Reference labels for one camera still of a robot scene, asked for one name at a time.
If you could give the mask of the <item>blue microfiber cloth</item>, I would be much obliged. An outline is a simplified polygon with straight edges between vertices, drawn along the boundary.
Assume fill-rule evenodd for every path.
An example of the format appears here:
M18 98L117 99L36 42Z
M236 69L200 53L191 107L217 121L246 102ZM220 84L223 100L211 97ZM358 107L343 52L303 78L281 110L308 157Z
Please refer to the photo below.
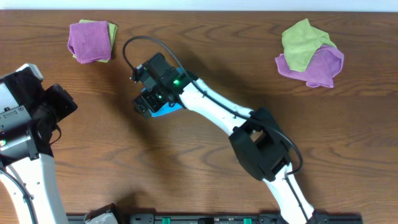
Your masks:
M145 118L163 116L183 108L179 95L187 82L180 68L145 65L138 74L144 87L134 104Z

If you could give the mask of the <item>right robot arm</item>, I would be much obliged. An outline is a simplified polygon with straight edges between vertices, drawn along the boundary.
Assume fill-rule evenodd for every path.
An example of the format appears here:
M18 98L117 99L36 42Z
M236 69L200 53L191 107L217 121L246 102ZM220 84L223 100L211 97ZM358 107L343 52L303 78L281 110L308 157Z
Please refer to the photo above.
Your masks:
M243 169L263 181L276 199L286 223L314 222L314 208L296 179L290 150L297 146L265 108L252 110L229 101L182 66L171 66L161 53L132 69L132 80L144 85L134 100L145 117L165 105L181 105L222 129Z

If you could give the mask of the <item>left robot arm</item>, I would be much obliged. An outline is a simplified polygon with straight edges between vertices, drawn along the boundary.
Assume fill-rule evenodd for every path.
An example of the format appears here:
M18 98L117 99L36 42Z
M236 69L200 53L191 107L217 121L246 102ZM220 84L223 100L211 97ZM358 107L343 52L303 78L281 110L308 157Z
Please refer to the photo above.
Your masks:
M52 135L78 107L60 85L42 87L36 65L1 77L1 182L20 223L122 223L115 204L67 215L57 187Z

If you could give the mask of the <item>crumpled green cloth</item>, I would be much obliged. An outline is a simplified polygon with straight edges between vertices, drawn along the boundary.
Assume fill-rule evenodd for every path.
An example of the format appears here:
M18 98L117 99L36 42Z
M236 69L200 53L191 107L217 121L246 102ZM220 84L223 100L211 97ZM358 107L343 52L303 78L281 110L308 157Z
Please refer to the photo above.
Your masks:
M336 45L327 32L311 26L308 19L297 22L282 33L284 57L289 68L296 72L304 72L315 52L322 46Z

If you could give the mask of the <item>crumpled purple cloth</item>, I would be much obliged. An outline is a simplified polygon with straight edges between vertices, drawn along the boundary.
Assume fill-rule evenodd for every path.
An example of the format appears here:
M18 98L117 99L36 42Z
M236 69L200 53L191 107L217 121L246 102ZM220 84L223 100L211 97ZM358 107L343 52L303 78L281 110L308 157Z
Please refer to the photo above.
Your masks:
M336 47L322 45L315 51L307 69L304 72L291 70L284 54L275 58L278 72L287 78L305 81L310 88L333 88L333 78L343 69L345 56Z

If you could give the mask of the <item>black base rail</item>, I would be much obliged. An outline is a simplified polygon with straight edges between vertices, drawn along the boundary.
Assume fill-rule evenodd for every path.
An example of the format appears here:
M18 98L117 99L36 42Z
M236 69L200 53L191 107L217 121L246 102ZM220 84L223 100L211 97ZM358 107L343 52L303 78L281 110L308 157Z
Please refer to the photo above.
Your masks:
M135 213L122 215L113 210L96 210L86 215L68 215L70 223L128 223L128 224L284 224L276 213L254 215L155 215Z

